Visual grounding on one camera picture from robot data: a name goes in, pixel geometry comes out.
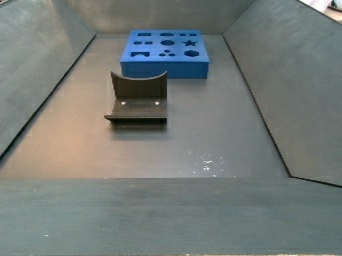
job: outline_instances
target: hexagonal hole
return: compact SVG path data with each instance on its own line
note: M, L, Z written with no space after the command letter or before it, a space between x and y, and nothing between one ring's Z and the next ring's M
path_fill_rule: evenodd
M199 56L199 52L190 50L190 51L185 52L185 55L189 57L197 57L197 56Z

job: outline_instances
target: white object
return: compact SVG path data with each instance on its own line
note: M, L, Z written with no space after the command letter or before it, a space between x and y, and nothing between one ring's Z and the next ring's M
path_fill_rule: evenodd
M304 3L310 5L314 9L317 9L320 12L325 12L329 4L332 3L332 0L301 0Z

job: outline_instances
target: bin floor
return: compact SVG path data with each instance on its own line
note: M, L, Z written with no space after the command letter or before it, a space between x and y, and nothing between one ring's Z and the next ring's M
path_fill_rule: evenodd
M104 119L126 39L96 37L3 158L0 178L287 178L222 36L203 36L209 79L169 80L166 126Z

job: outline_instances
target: shape sorter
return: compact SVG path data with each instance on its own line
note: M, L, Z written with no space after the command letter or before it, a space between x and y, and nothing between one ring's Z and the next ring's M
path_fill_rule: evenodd
M209 55L199 30L133 30L122 55L126 77L206 79Z

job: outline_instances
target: star-shaped hole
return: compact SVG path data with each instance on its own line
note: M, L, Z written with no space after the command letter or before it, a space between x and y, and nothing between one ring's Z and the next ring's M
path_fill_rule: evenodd
M186 42L183 42L183 44L186 44L186 46L197 46L198 42L194 42L191 40L187 40Z

